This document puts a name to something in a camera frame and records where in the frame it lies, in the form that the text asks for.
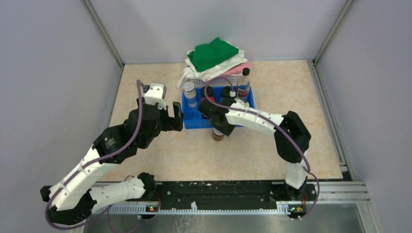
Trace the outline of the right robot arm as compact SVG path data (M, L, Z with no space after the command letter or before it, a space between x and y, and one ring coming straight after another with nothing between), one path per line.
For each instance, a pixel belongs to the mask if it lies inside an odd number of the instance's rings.
M271 114L246 106L238 98L223 98L219 103L203 99L198 111L209 118L213 128L226 136L235 126L242 126L271 137L277 154L286 162L286 196L298 200L304 195L310 169L307 151L311 134L296 112Z

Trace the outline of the blue plastic divided tray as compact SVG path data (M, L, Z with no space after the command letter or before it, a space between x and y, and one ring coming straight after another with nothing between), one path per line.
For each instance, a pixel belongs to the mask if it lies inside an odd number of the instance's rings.
M221 101L222 90L225 87L226 86L212 86L212 89L214 91L213 98L217 103ZM209 122L209 118L204 117L200 112L197 111L197 108L202 100L201 89L202 87L195 88L198 104L196 107L193 107L193 108L188 106L188 101L184 95L184 92L182 91L181 109L184 115L183 123L186 129L212 128L212 125ZM250 107L255 108L254 94L253 94L252 87L250 87L249 89L249 95L246 101L249 103Z

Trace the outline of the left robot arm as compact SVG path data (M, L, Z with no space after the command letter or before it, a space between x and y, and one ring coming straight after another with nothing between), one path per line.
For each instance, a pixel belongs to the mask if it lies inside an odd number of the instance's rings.
M154 176L142 172L120 183L94 188L94 183L105 173L146 149L164 131L182 131L183 111L179 102L172 104L174 116L167 109L143 103L129 113L120 125L105 129L93 142L86 156L60 183L44 186L41 197L47 203L48 223L61 230L72 229L97 210L117 202L154 198Z

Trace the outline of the white-lidded brown spice jar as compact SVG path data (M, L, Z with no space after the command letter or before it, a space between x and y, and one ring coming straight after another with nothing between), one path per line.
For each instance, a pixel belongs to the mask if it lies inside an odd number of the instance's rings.
M225 138L225 134L217 130L216 128L213 128L212 130L212 138L215 141L222 141Z

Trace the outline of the silver-lidded clear shaker bottle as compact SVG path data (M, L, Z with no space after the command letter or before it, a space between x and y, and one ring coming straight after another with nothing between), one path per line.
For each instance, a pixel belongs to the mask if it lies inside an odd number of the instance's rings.
M183 85L183 94L186 100L186 104L190 108L196 108L198 105L196 88L193 82L186 82Z

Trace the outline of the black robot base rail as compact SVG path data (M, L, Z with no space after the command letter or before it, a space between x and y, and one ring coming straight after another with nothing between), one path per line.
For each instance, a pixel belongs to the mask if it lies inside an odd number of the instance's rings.
M308 182L292 197L277 180L158 182L150 201L132 199L111 206L111 214L304 216L311 206L369 203L363 182Z

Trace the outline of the black-capped squeeze bottle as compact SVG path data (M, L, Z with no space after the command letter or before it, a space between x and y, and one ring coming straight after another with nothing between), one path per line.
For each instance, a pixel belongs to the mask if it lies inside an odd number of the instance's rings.
M210 87L210 86L205 87L205 89L203 90L203 94L204 94L204 96L208 96L208 97L212 98L213 95L214 95L213 88Z
M232 97L232 89L230 86L225 86L222 88L221 97L222 98L231 98Z

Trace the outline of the tall dark sauce bottle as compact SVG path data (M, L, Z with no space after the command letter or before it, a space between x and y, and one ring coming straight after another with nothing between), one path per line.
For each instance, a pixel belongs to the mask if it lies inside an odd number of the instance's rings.
M242 70L241 77L237 81L237 93L236 97L242 101L247 101L249 91L250 91L250 68L244 68Z

